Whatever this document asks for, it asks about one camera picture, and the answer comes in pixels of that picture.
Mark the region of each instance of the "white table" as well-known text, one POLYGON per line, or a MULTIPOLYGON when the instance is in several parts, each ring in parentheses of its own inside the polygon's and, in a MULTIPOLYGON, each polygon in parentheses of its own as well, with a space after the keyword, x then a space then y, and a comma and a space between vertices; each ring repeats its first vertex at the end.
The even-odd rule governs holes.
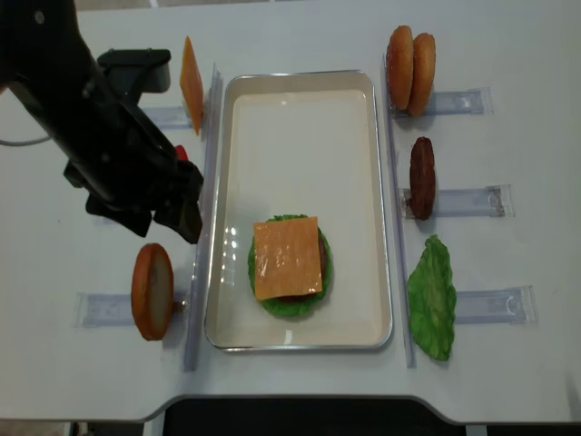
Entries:
MULTIPOLYGON (((390 243, 395 318, 386 348, 231 355, 203 338, 198 370, 183 372, 184 335, 171 346, 145 342, 131 327, 73 327, 78 292, 129 292, 145 240, 84 212, 87 194, 63 178, 66 159, 54 144, 3 147, 0 418, 140 420, 188 396, 348 394, 413 397, 454 421, 581 421, 580 16, 580 2, 524 0, 288 2, 80 14, 94 55, 111 47, 172 50, 170 91, 147 96, 144 104, 181 101, 186 35, 206 85, 216 62, 226 84, 239 74, 359 68, 379 91, 379 60, 393 29, 409 24, 415 34, 431 32, 438 47, 435 87, 491 86, 495 108, 483 122, 487 130, 481 125, 450 136, 455 142, 444 146, 454 157, 437 160, 440 187, 512 183, 517 208, 516 218, 486 224, 492 239, 483 239, 478 250, 454 253, 450 247, 453 268, 478 265, 490 288, 532 284, 538 322, 458 326, 448 365, 418 350, 417 368, 407 369, 395 291, 401 277, 390 243)), ((385 150, 382 97, 378 109, 385 150)), ((438 124, 432 128, 432 140, 448 134, 438 124)), ((3 139, 42 133, 10 93, 0 98, 0 132, 3 139)), ((168 136, 202 162, 193 134, 168 136)), ((388 216, 392 238, 391 210, 388 216)), ((187 288, 195 247, 158 225, 147 241, 163 244, 174 267, 184 271, 176 287, 187 288)))

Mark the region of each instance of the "tray rim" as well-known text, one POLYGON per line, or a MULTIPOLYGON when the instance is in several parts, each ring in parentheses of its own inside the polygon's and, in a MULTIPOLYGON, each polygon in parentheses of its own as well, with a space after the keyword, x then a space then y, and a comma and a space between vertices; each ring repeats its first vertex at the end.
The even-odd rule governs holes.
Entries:
MULTIPOLYGON (((249 346, 239 346, 239 347, 232 347, 232 346, 221 346, 214 342, 211 335, 208 332, 208 296, 210 293, 210 284, 211 280, 208 280, 206 283, 206 299, 204 304, 204 317, 203 317, 203 329, 208 342, 216 349, 221 350, 223 352, 280 352, 280 351, 364 351, 364 350, 377 350, 384 346, 388 340, 391 338, 391 334, 393 333, 393 301, 391 298, 391 279, 389 275, 389 250, 388 250, 388 240, 387 240, 387 222, 386 222, 386 211, 385 211, 385 199, 384 199, 384 187, 383 187, 383 170, 381 165, 381 149, 379 146, 379 127, 378 127, 378 111, 377 111, 377 97, 375 92, 375 85, 371 78, 364 73, 362 70, 359 69, 351 69, 351 70, 329 70, 329 71, 313 71, 313 72, 303 72, 303 73, 271 73, 271 74, 242 74, 237 75, 230 80, 228 85, 226 86, 226 90, 224 91, 224 104, 222 105, 222 140, 220 141, 220 150, 218 159, 219 162, 216 163, 217 169, 215 172, 216 177, 216 184, 215 184, 215 198, 213 199, 213 211, 214 214, 218 212, 218 193, 220 191, 220 180, 221 180, 221 168, 222 168, 222 157, 223 157, 223 146, 225 141, 225 114, 226 114, 226 97, 228 95, 228 91, 231 89, 235 83, 239 82, 240 80, 246 79, 257 79, 257 78, 265 78, 265 77, 291 77, 291 76, 302 76, 302 75, 319 75, 319 74, 345 74, 345 73, 355 73, 355 74, 362 74, 365 79, 369 81, 371 85, 371 97, 372 97, 372 106, 373 106, 373 118, 374 118, 374 130, 375 130, 375 150, 377 153, 378 158, 378 171, 379 171, 379 200, 381 206, 381 233, 382 233, 382 242, 383 242, 383 257, 385 263, 385 273, 386 273, 386 284, 387 284, 387 298, 389 304, 389 326, 386 330, 385 335, 380 338, 377 343, 373 343, 371 345, 249 345, 249 346)), ((214 252, 214 245, 215 245, 215 235, 216 235, 216 228, 214 226, 212 231, 212 245, 211 249, 207 254, 210 255, 209 261, 209 271, 208 277, 211 279, 211 272, 212 272, 212 259, 213 259, 213 252, 214 252)))

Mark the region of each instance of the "food item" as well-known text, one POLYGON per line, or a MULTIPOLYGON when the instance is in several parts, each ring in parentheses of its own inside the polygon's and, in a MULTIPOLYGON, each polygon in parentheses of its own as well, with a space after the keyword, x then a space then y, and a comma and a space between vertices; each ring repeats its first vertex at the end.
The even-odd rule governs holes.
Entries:
POLYGON ((158 243, 148 243, 137 254, 131 287, 131 310, 139 333, 159 341, 167 331, 173 310, 173 270, 158 243))
POLYGON ((411 149, 409 163, 409 207, 414 216, 425 221, 432 215, 436 197, 436 172, 434 170, 434 150, 432 142, 425 137, 418 138, 411 149))
MULTIPOLYGON (((273 222, 283 222, 287 220, 297 220, 301 218, 308 218, 307 215, 282 215, 282 216, 275 216, 274 218, 270 219, 267 223, 273 222)), ((264 309, 275 315, 280 317, 296 317, 300 315, 304 315, 308 313, 312 307, 319 301, 321 301, 330 285, 330 277, 332 273, 331 267, 331 259, 330 259, 330 247, 327 243, 327 239, 322 231, 317 227, 317 242, 316 247, 319 254, 318 259, 318 266, 320 268, 320 278, 321 278, 321 291, 320 292, 307 292, 303 294, 294 294, 288 295, 287 291, 282 291, 286 293, 285 296, 276 297, 276 298, 269 298, 265 300, 259 300, 262 307, 264 309)), ((254 238, 252 240, 251 249, 248 253, 248 275, 251 280, 251 288, 252 291, 256 295, 256 265, 257 265, 257 255, 255 251, 255 245, 257 245, 257 240, 254 238)))
POLYGON ((190 37, 186 36, 183 45, 182 73, 180 74, 180 87, 188 112, 192 118, 193 129, 200 134, 203 112, 203 86, 200 70, 196 62, 190 37))
POLYGON ((391 34, 386 66, 391 102, 403 111, 408 107, 414 67, 414 41, 408 26, 401 25, 391 34))
POLYGON ((433 234, 408 279, 409 325, 414 341, 429 357, 447 361, 454 341, 456 289, 448 248, 433 234))
POLYGON ((255 296, 301 296, 322 291, 317 218, 254 224, 255 296))
POLYGON ((420 116, 428 105, 436 72, 436 41, 430 34, 414 39, 414 80, 409 95, 408 113, 420 116))

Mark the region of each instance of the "partially assembled burger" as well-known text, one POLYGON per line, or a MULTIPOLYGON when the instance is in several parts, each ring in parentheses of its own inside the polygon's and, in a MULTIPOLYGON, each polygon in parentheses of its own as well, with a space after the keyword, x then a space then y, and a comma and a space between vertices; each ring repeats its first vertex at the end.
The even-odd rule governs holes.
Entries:
POLYGON ((308 313, 325 297, 331 276, 330 248, 317 218, 282 215, 254 224, 248 275, 269 313, 285 318, 308 313))

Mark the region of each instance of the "black robotic arm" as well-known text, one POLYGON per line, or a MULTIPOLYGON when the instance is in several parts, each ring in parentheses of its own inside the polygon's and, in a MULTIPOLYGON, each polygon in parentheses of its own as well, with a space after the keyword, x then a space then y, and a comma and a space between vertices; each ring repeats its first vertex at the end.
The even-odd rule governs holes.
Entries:
POLYGON ((0 88, 8 86, 66 153, 86 211, 145 236, 153 219, 189 243, 202 230, 202 175, 137 103, 169 88, 167 50, 110 51, 98 62, 74 0, 0 0, 0 88))

